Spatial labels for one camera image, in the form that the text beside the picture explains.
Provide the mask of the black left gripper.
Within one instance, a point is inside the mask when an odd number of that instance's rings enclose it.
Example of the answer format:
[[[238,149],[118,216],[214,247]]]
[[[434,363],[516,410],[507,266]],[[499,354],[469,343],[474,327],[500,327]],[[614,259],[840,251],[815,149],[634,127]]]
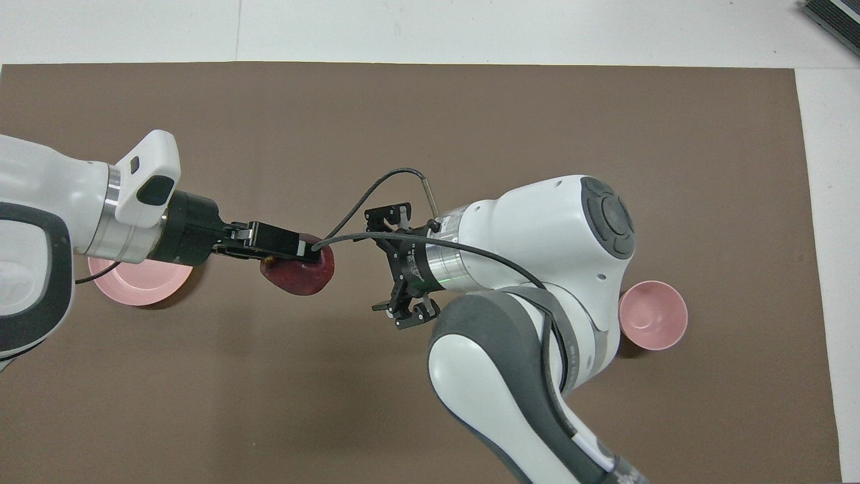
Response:
[[[216,244],[226,236],[224,244]],[[201,266],[212,253],[236,259],[284,260],[317,263],[320,252],[301,235],[267,223],[250,221],[225,227],[217,203],[187,191],[175,191],[169,200],[161,235],[148,258],[178,266]]]

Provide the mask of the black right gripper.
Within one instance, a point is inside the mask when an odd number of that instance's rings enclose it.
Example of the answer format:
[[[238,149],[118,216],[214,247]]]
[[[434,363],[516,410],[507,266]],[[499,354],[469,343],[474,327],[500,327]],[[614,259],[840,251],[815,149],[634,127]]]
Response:
[[[410,202],[366,209],[365,231],[407,234],[411,230]],[[418,327],[438,318],[441,307],[429,295],[436,291],[436,278],[427,261],[427,246],[422,242],[378,239],[385,252],[394,288],[387,300],[371,306],[372,311],[386,313],[397,329]]]

